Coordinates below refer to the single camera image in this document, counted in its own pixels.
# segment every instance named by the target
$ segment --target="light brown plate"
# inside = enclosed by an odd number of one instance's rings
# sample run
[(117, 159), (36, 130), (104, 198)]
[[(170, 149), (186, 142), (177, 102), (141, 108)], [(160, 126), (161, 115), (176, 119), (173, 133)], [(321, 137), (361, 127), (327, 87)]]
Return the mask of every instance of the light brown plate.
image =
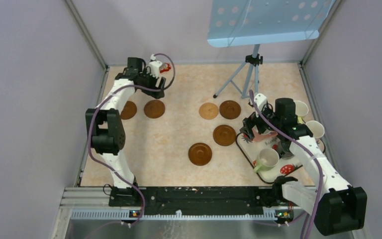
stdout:
[(144, 106), (144, 114), (151, 118), (156, 119), (165, 113), (165, 104), (160, 100), (152, 100), (147, 102)]
[(129, 120), (130, 118), (134, 117), (134, 115), (137, 113), (137, 106), (132, 101), (127, 101), (125, 103), (124, 109), (121, 112), (121, 119), (122, 120)]
[(220, 115), (225, 119), (233, 120), (241, 114), (241, 107), (235, 101), (224, 101), (219, 107)]
[(198, 113), (203, 119), (212, 120), (219, 114), (219, 109), (213, 103), (204, 103), (201, 105)]
[(193, 144), (188, 150), (188, 158), (197, 166), (204, 166), (211, 160), (211, 148), (205, 143)]
[(221, 146), (230, 146), (235, 142), (236, 132), (229, 125), (219, 125), (213, 131), (214, 141)]

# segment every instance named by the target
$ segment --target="cup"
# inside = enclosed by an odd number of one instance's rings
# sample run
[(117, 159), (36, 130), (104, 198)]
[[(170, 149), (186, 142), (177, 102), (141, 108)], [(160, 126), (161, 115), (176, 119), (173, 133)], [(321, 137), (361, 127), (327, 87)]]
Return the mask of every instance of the cup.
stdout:
[(316, 120), (308, 121), (307, 123), (305, 123), (305, 125), (312, 132), (312, 137), (316, 139), (316, 142), (318, 144), (320, 142), (318, 139), (324, 136), (324, 126)]
[(257, 155), (254, 172), (269, 171), (279, 163), (279, 154), (272, 148), (265, 148)]
[(278, 133), (276, 131), (270, 131), (268, 129), (264, 131), (264, 133), (259, 134), (256, 127), (253, 128), (253, 134), (254, 134), (253, 142), (261, 142), (265, 140), (266, 138), (273, 138), (275, 136), (278, 136)]
[(302, 118), (304, 118), (308, 112), (308, 105), (302, 101), (293, 101), (295, 102), (295, 115), (298, 116), (298, 122), (303, 123)]

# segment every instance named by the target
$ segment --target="gray floor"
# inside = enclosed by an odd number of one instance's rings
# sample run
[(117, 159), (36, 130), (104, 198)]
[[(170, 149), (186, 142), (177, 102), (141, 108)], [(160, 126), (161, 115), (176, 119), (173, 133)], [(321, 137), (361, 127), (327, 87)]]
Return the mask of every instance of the gray floor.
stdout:
[[(107, 223), (102, 220), (72, 220), (66, 239), (84, 239), (97, 227)], [(131, 229), (111, 224), (97, 231), (89, 239), (297, 239), (303, 219), (290, 227), (267, 227), (251, 221), (142, 221)], [(328, 237), (313, 228), (310, 239), (351, 239), (344, 233)]]

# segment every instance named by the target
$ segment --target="red mushroom print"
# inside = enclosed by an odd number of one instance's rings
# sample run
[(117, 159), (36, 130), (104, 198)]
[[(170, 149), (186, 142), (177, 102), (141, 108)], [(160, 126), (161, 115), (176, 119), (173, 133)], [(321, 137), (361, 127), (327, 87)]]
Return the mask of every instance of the red mushroom print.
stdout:
[(288, 174), (295, 170), (295, 166), (292, 164), (285, 165), (281, 168), (281, 174)]

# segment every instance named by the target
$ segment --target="robotic arm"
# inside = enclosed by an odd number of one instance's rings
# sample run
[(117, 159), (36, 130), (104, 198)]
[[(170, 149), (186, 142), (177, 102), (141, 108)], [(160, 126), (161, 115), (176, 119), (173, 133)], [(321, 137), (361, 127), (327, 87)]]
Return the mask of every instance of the robotic arm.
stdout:
[[(115, 82), (112, 89), (105, 97), (112, 96), (109, 101), (104, 103), (100, 111), (97, 113), (95, 124), (92, 131), (92, 148), (97, 153), (101, 154), (105, 163), (112, 167), (114, 171), (111, 171), (113, 178), (113, 185), (119, 189), (125, 189), (130, 187), (128, 184), (120, 180), (115, 172), (119, 173), (127, 182), (134, 182), (134, 174), (129, 170), (123, 147), (125, 145), (125, 131), (120, 120), (119, 114), (123, 110), (125, 103), (128, 99), (137, 91), (134, 87), (127, 87), (118, 93), (114, 92), (127, 85), (143, 86), (146, 88), (160, 90), (165, 86), (166, 79), (159, 77), (159, 68), (162, 66), (162, 62), (157, 61), (154, 55), (150, 58), (150, 63), (146, 66), (146, 63), (141, 58), (129, 57), (127, 67), (124, 68), (122, 73), (119, 73), (115, 77)], [(163, 90), (158, 92), (151, 92), (142, 90), (143, 93), (160, 99), (165, 96)], [(94, 109), (88, 109), (86, 111), (86, 123), (87, 129), (90, 128)], [(100, 128), (99, 125), (107, 123), (107, 128)]]
[[(317, 146), (309, 128), (298, 123), (293, 100), (289, 98), (277, 99), (275, 112), (273, 107), (268, 104), (267, 97), (263, 94), (257, 94), (254, 100), (255, 107), (273, 126), (314, 154), (323, 171), (323, 175), (319, 175), (314, 157), (311, 157), (295, 142), (279, 134), (278, 138), (281, 140), (283, 150), (292, 153), (301, 161), (317, 188), (320, 188), (320, 185), (318, 185), (320, 176), (323, 177), (323, 184), (320, 201), (316, 202), (316, 192), (307, 189), (292, 177), (285, 178), (281, 176), (276, 179), (274, 184), (274, 188), (278, 189), (278, 197), (299, 205), (309, 214), (313, 212), (315, 203), (318, 203), (314, 223), (317, 229), (325, 236), (362, 228), (367, 206), (365, 191), (361, 187), (352, 187), (330, 164), (327, 157)], [(240, 131), (250, 139), (254, 138), (252, 128), (255, 126), (258, 132), (274, 130), (257, 112), (245, 118), (243, 125)]]

